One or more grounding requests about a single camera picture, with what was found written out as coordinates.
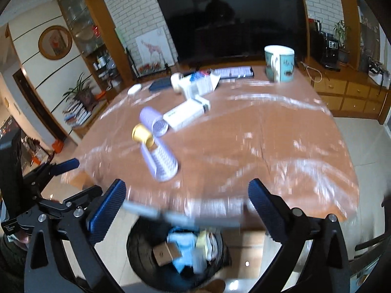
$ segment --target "white brick wall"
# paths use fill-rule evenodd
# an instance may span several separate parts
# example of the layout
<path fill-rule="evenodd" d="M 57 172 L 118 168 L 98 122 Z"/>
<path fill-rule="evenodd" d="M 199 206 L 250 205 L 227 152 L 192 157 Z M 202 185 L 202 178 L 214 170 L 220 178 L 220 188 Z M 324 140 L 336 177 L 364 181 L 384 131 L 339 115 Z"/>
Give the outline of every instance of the white brick wall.
<path fill-rule="evenodd" d="M 343 20 L 341 0 L 305 0 L 308 17 L 322 22 L 322 30 L 334 34 L 334 25 Z"/>
<path fill-rule="evenodd" d="M 163 27 L 173 58 L 177 52 L 157 0 L 104 0 L 113 22 L 121 30 L 136 65 L 142 64 L 135 38 Z"/>

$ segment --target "round picture frame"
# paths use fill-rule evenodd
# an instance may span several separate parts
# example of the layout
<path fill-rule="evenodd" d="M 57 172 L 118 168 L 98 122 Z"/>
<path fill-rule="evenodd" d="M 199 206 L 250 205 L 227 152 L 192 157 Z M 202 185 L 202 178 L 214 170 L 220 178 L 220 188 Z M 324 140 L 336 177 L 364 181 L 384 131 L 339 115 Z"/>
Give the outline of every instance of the round picture frame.
<path fill-rule="evenodd" d="M 61 25 L 53 25 L 45 29 L 38 41 L 38 49 L 43 57 L 50 60 L 62 59 L 72 48 L 72 35 Z"/>

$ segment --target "blue mug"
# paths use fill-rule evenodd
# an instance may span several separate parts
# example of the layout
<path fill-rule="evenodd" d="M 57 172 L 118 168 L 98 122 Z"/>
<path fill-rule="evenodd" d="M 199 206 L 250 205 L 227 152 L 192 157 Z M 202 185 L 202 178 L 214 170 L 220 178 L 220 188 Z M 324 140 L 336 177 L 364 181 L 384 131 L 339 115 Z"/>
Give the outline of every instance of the blue mug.
<path fill-rule="evenodd" d="M 266 75 L 276 83 L 290 82 L 294 71 L 294 50 L 280 45 L 265 47 Z"/>

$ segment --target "plastic table cover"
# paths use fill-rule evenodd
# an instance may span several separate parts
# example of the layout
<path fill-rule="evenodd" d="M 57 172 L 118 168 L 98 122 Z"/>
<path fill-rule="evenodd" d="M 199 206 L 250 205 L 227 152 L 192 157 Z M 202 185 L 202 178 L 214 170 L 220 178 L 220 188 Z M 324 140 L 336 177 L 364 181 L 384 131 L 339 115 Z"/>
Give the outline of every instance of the plastic table cover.
<path fill-rule="evenodd" d="M 299 70 L 284 84 L 267 81 L 265 67 L 253 70 L 255 79 L 220 81 L 204 96 L 211 102 L 209 112 L 160 137 L 179 162 L 171 180 L 153 179 L 132 129 L 142 108 L 163 114 L 184 97 L 171 88 L 151 93 L 147 83 L 135 95 L 125 90 L 111 102 L 75 150 L 79 169 L 65 174 L 63 182 L 81 187 L 78 177 L 84 175 L 105 189 L 120 178 L 133 203 L 243 223 L 253 209 L 248 183 L 259 178 L 308 216 L 334 213 L 341 221 L 354 216 L 357 178 L 330 111 Z"/>

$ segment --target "black trash bin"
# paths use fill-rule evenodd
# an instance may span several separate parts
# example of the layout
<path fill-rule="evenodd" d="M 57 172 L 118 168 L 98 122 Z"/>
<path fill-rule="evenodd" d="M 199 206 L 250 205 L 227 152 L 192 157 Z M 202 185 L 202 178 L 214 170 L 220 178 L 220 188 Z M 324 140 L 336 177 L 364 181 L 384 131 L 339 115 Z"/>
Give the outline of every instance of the black trash bin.
<path fill-rule="evenodd" d="M 152 249 L 165 242 L 173 226 L 162 221 L 139 218 L 128 236 L 126 249 L 133 271 L 152 288 L 166 292 L 187 292 L 208 281 L 223 266 L 230 264 L 228 250 L 220 233 L 215 233 L 218 256 L 203 274 L 194 274 L 185 267 L 179 274 L 172 263 L 158 266 Z"/>

